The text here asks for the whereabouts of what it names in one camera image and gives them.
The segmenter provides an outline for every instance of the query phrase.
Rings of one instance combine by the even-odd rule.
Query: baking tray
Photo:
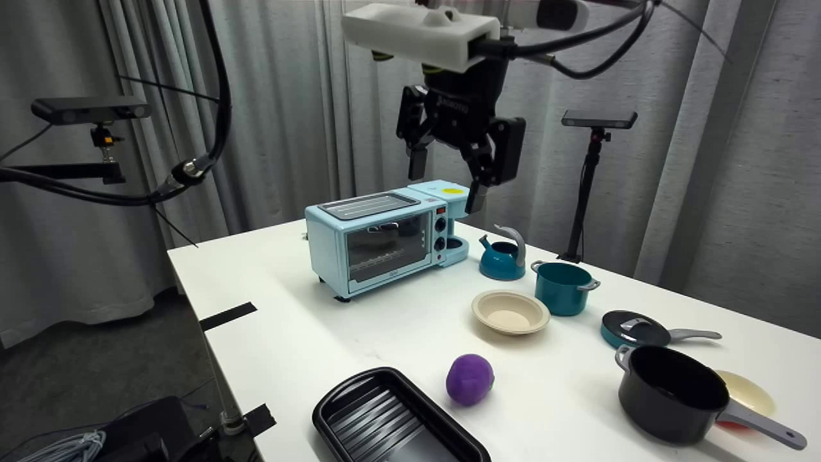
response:
[[[488,448],[392,366],[338,383],[312,426],[341,462],[490,462]]]

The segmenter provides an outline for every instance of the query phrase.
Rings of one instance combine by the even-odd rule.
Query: black pot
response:
[[[622,412],[656,439],[696,444],[707,433],[712,421],[733,421],[793,448],[806,446],[802,433],[731,399],[712,369],[679,351],[621,347],[616,362],[626,369],[619,387]]]

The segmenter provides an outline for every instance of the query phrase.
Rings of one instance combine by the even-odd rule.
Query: small plate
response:
[[[733,399],[738,399],[740,405],[771,419],[775,412],[775,399],[749,376],[725,372],[725,369],[715,369],[715,374],[722,379],[729,394]],[[721,426],[735,429],[738,423],[731,421],[717,421]]]
[[[510,333],[510,337],[526,337],[534,330],[540,330],[545,325],[545,307],[540,299],[495,289],[483,293],[471,299],[471,312],[492,330]]]

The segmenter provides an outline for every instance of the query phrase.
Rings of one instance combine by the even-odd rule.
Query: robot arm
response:
[[[495,99],[503,89],[507,62],[534,59],[566,76],[594,76],[619,62],[640,36],[656,0],[594,0],[628,8],[619,21],[545,44],[517,45],[503,27],[536,26],[575,31],[585,22],[585,2],[578,0],[498,0],[501,18],[440,8],[438,0],[418,0],[424,8],[365,5],[345,13],[344,31],[352,44],[374,55],[408,55],[424,63],[426,85],[403,89],[397,136],[406,140],[411,168],[418,179],[426,168],[429,143],[435,139],[453,145],[468,166],[471,188],[467,213],[483,206],[484,190],[516,177],[522,143],[522,117],[498,117]],[[611,59],[588,72],[560,63],[553,52],[594,40],[626,22],[638,26]]]

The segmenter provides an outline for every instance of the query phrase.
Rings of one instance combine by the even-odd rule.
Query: metal stand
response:
[[[589,199],[592,177],[594,177],[602,140],[611,140],[611,134],[602,125],[592,125],[588,156],[585,156],[585,175],[583,175],[583,184],[580,184],[580,199],[575,206],[575,218],[571,218],[571,233],[569,233],[569,244],[560,253],[560,260],[583,262],[580,240],[583,240],[583,231],[585,231],[588,199]]]

